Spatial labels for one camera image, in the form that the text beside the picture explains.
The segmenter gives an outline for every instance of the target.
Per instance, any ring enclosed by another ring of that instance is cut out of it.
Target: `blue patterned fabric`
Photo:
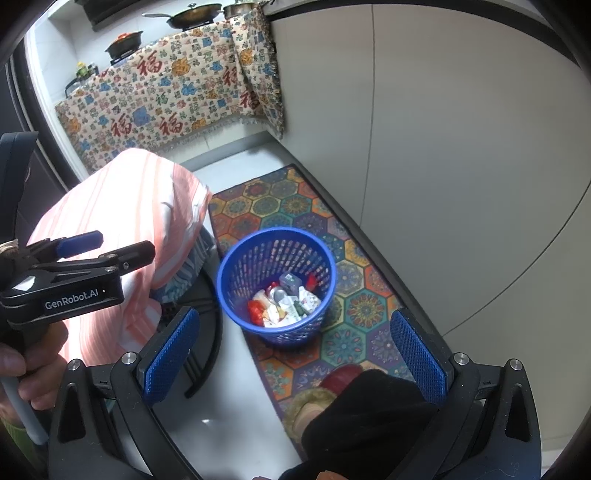
[[[205,228],[201,228],[195,245],[193,245],[181,268],[178,269],[166,285],[158,290],[152,290],[150,298],[160,303],[177,302],[197,280],[197,276],[203,264],[209,258],[212,248],[212,236]]]
[[[390,334],[425,400],[441,407],[447,398],[445,374],[399,310],[392,313]]]
[[[190,309],[145,373],[142,399],[149,407],[163,401],[199,335],[199,314]]]

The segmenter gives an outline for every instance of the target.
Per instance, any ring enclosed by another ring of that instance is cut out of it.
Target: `plastic container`
[[[318,280],[314,294],[322,301],[305,319],[287,327],[265,328],[249,321],[246,304],[259,290],[290,271],[305,280]],[[217,297],[222,309],[243,329],[274,345],[295,346],[313,337],[335,293],[335,259],[322,240],[304,230],[276,227],[254,232],[226,254],[217,274]]]

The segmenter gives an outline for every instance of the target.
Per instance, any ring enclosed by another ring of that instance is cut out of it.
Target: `white tile floor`
[[[289,155],[270,143],[194,173],[216,193],[289,163]],[[209,216],[205,227],[212,231]],[[209,265],[208,271],[216,267]],[[188,379],[183,372],[155,411],[205,480],[277,479],[300,458],[265,392],[240,328],[227,316],[223,321],[219,357],[202,389],[185,399]]]

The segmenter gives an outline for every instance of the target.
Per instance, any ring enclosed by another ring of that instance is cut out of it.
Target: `metal pot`
[[[167,17],[166,23],[172,28],[180,30],[188,30],[189,28],[198,27],[205,23],[211,23],[218,13],[222,11],[222,4],[207,4],[197,6],[197,4],[190,4],[189,9],[180,12],[176,15],[168,14],[142,14],[142,17],[157,18]]]
[[[136,51],[142,44],[142,33],[144,31],[133,32],[130,34],[120,35],[109,47],[105,50],[111,55],[113,60],[120,59],[126,53]]]
[[[238,15],[247,14],[254,8],[254,2],[241,2],[240,0],[236,0],[236,3],[226,5],[223,8],[224,17],[226,20],[229,20],[233,17],[237,17]]]

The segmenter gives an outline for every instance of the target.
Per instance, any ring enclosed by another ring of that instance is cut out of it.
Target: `patterned floor mat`
[[[413,380],[389,333],[402,303],[363,250],[294,166],[284,167],[213,196],[209,205],[220,255],[260,229],[293,226],[318,236],[337,266],[336,295],[322,334],[290,351],[246,334],[265,388],[280,418],[294,395],[318,386],[335,367],[361,364]]]

